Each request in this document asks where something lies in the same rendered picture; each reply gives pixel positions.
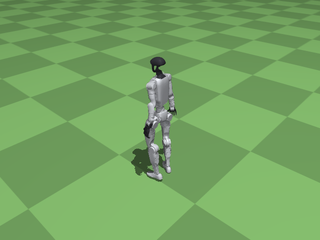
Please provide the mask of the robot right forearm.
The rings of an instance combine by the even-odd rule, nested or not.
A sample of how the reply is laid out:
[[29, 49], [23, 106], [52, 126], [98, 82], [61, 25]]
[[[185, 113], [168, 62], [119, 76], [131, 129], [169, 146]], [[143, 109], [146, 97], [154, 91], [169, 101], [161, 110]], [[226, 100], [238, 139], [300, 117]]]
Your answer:
[[168, 102], [169, 102], [170, 110], [174, 111], [175, 110], [175, 108], [174, 108], [174, 106], [175, 106], [174, 93], [173, 93], [173, 95], [168, 97]]

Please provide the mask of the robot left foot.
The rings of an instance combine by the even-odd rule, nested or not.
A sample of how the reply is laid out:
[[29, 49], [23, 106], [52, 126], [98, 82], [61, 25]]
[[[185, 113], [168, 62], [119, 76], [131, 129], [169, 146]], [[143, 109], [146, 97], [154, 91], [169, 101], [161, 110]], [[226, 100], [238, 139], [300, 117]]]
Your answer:
[[156, 179], [158, 179], [158, 180], [162, 180], [162, 179], [163, 179], [162, 174], [161, 174], [161, 173], [158, 173], [158, 172], [157, 172], [157, 175], [154, 174], [154, 171], [147, 171], [146, 174], [147, 174], [148, 176], [150, 176], [150, 177], [152, 177], [152, 178], [156, 178]]

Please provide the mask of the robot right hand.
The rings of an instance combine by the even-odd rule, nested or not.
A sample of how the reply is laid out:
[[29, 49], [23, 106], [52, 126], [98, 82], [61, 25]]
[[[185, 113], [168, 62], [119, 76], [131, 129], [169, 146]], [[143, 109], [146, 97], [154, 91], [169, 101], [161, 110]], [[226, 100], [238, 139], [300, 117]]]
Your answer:
[[176, 111], [175, 107], [174, 107], [174, 110], [170, 110], [170, 107], [169, 107], [168, 112], [170, 112], [173, 115], [177, 115], [177, 111]]

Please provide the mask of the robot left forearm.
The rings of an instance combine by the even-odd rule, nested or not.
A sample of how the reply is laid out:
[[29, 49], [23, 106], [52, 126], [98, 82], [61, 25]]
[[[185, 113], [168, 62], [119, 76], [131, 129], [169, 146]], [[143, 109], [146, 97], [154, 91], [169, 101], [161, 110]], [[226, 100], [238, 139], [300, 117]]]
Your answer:
[[154, 109], [154, 105], [152, 103], [149, 103], [147, 105], [148, 107], [148, 121], [146, 122], [146, 124], [149, 126], [151, 123], [153, 125], [154, 121], [155, 121], [155, 109]]

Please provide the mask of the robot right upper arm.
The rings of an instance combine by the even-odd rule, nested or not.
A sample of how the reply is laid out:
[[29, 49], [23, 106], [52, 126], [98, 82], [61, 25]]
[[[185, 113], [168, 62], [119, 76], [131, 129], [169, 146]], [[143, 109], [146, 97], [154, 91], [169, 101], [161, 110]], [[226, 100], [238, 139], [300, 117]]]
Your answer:
[[168, 78], [169, 78], [169, 96], [172, 96], [173, 95], [173, 90], [172, 90], [172, 76], [171, 74], [169, 73], [165, 73], [168, 75]]

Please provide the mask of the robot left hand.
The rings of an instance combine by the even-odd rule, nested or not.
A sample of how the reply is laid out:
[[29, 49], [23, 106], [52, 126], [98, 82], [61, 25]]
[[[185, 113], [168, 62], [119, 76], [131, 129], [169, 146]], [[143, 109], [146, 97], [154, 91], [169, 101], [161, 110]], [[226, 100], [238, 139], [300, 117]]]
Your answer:
[[152, 123], [149, 126], [146, 124], [146, 126], [143, 128], [143, 130], [144, 130], [143, 134], [149, 139], [150, 139], [149, 132], [150, 132], [150, 128], [152, 127], [152, 125], [153, 125]]

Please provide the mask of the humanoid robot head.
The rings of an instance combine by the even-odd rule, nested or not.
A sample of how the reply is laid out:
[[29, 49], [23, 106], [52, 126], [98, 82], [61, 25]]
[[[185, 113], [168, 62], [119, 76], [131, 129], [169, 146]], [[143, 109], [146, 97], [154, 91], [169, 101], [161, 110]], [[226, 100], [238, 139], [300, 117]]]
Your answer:
[[[166, 64], [166, 61], [162, 57], [154, 57], [150, 60], [150, 63], [152, 65], [152, 71], [156, 73], [158, 79], [163, 79], [166, 76], [162, 73], [162, 71], [159, 69], [160, 66], [163, 66]], [[156, 69], [154, 70], [154, 66], [156, 66]]]

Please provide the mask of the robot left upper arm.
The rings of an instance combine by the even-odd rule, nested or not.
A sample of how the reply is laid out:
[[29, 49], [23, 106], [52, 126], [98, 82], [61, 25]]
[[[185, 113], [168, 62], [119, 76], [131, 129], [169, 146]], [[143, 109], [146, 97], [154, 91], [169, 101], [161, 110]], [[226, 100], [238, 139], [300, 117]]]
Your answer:
[[155, 95], [155, 89], [156, 89], [156, 81], [151, 80], [146, 84], [146, 89], [148, 92], [148, 98], [150, 99], [150, 103], [153, 104], [154, 108], [156, 107], [156, 95]]

